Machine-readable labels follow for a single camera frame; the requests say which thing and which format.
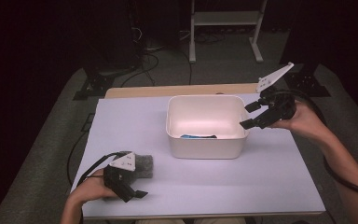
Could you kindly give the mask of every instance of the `white plastic bin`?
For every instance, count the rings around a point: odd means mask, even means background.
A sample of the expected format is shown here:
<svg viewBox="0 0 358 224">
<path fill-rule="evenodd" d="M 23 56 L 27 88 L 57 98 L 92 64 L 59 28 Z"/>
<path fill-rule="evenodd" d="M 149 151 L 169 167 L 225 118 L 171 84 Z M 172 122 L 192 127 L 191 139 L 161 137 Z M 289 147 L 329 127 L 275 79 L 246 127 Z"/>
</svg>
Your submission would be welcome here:
<svg viewBox="0 0 358 224">
<path fill-rule="evenodd" d="M 166 130 L 174 157 L 235 159 L 244 148 L 248 119 L 243 100 L 233 95 L 181 95 L 170 99 Z M 182 135 L 216 138 L 183 138 Z"/>
</svg>

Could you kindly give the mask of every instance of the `gray carpet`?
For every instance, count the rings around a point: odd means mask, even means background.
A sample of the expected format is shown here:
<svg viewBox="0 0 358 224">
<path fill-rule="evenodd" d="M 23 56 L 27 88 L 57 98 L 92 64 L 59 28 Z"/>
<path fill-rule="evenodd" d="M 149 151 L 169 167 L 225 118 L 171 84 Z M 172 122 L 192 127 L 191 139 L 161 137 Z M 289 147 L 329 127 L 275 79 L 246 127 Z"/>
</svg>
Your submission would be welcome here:
<svg viewBox="0 0 358 224">
<path fill-rule="evenodd" d="M 263 32 L 259 47 L 264 58 L 256 63 L 247 37 L 249 35 L 226 35 L 225 40 L 213 45 L 197 45 L 197 62 L 192 64 L 191 84 L 219 84 L 257 82 L 259 77 L 282 67 L 281 58 L 287 33 Z M 149 48 L 157 47 L 153 43 Z M 188 43 L 182 50 L 187 54 Z M 158 66 L 149 72 L 157 86 L 187 85 L 190 67 L 184 54 L 178 50 L 154 53 Z M 155 64 L 155 59 L 145 57 L 145 68 Z M 114 87 L 119 87 L 130 75 L 118 77 Z M 358 107 L 342 88 L 337 76 L 320 65 L 315 73 L 317 79 L 331 97 L 315 98 L 328 125 L 358 160 Z M 95 112 L 98 97 L 85 101 L 73 101 L 86 80 L 79 68 L 68 81 L 45 122 L 30 153 L 21 167 L 12 187 L 0 206 L 0 224 L 4 223 L 58 223 L 70 184 L 66 177 L 66 163 L 72 146 L 81 136 L 81 128 L 89 113 Z M 126 83 L 129 86 L 151 86 L 145 75 L 136 76 Z M 284 88 L 282 80 L 277 84 Z M 324 200 L 326 209 L 337 223 L 349 223 L 337 195 L 334 183 L 323 168 L 322 154 L 307 140 L 295 136 L 298 148 L 311 176 Z M 73 179 L 87 143 L 87 135 L 81 138 L 70 160 L 70 176 Z M 257 223 L 293 223 L 305 220 L 309 223 L 333 223 L 327 213 L 319 216 L 272 216 L 256 217 Z M 86 221 L 86 223 L 104 223 Z M 114 220 L 112 224 L 129 223 Z"/>
</svg>

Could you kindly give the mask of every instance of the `white mounting plate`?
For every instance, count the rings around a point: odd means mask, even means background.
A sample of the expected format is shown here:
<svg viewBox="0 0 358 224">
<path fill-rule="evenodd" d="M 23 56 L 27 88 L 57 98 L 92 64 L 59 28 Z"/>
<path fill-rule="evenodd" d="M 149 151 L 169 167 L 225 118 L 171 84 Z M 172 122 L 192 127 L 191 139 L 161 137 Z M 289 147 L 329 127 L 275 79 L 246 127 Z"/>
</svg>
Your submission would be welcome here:
<svg viewBox="0 0 358 224">
<path fill-rule="evenodd" d="M 258 84 L 255 89 L 256 92 L 261 92 L 265 90 L 266 88 L 272 86 L 278 79 L 283 77 L 284 74 L 286 74 L 292 67 L 294 66 L 293 63 L 287 64 L 285 67 L 269 74 L 266 77 L 260 77 L 258 79 Z"/>
<path fill-rule="evenodd" d="M 135 153 L 132 152 L 111 161 L 109 165 L 123 170 L 135 171 Z"/>
</svg>

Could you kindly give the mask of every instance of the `table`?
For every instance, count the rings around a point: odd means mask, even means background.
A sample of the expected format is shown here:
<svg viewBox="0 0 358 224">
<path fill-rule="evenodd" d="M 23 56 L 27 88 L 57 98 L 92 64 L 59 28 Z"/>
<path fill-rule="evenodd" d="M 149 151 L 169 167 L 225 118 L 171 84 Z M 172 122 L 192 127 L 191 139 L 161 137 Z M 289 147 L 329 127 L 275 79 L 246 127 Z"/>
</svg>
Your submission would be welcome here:
<svg viewBox="0 0 358 224">
<path fill-rule="evenodd" d="M 258 63 L 264 62 L 260 50 L 257 46 L 257 38 L 260 32 L 261 23 L 264 18 L 268 0 L 263 0 L 258 11 L 229 11 L 229 12 L 196 12 L 195 0 L 191 3 L 191 21 L 190 21 L 190 45 L 189 60 L 196 62 L 196 45 L 194 41 L 195 27 L 205 25 L 255 25 L 254 36 L 249 38 L 249 42 Z"/>
<path fill-rule="evenodd" d="M 245 149 L 234 160 L 183 160 L 171 155 L 165 119 L 173 95 L 236 94 L 247 104 L 258 99 L 258 94 L 247 93 L 255 92 L 255 87 L 227 84 L 109 90 L 106 99 L 98 103 L 75 183 L 101 156 L 120 150 L 152 155 L 154 176 L 131 185 L 149 192 L 143 199 L 88 202 L 83 206 L 85 219 L 304 215 L 325 211 L 293 137 L 286 130 L 252 129 Z"/>
</svg>

